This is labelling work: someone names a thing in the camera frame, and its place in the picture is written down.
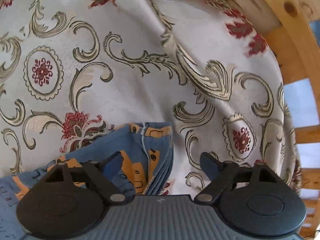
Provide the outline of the white floral bedspread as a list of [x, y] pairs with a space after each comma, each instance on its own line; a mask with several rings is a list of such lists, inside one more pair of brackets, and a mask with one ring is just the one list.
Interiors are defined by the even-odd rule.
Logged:
[[170, 122], [159, 194], [191, 194], [185, 150], [204, 108], [185, 65], [235, 47], [203, 0], [1, 0], [1, 176], [46, 166], [129, 123]]

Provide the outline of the wooden bed frame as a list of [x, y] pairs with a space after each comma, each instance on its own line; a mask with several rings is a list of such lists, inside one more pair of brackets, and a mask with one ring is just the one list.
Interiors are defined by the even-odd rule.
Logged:
[[[217, 46], [212, 59], [185, 65], [204, 108], [195, 116], [197, 125], [212, 122], [213, 132], [185, 135], [185, 150], [194, 170], [185, 182], [202, 190], [213, 177], [199, 150], [213, 146], [210, 157], [251, 167], [270, 165], [293, 190], [319, 189], [319, 169], [301, 168], [297, 143], [319, 142], [319, 126], [295, 129], [285, 104], [284, 85], [309, 77], [319, 79], [319, 49], [302, 11], [294, 0], [255, 0], [270, 10], [280, 24], [258, 33], [259, 15], [235, 0], [203, 0], [225, 18], [225, 33], [233, 48]], [[237, 47], [243, 47], [239, 53]]]

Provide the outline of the blue orange patterned pants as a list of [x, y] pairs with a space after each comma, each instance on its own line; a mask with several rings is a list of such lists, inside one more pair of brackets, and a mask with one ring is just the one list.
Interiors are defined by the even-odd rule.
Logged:
[[1, 239], [21, 239], [24, 235], [16, 217], [16, 207], [28, 191], [56, 164], [80, 167], [87, 161], [116, 157], [103, 167], [103, 175], [121, 191], [134, 194], [159, 194], [173, 165], [172, 124], [170, 122], [129, 123], [93, 142], [71, 147], [71, 151], [46, 166], [15, 176], [1, 178]]

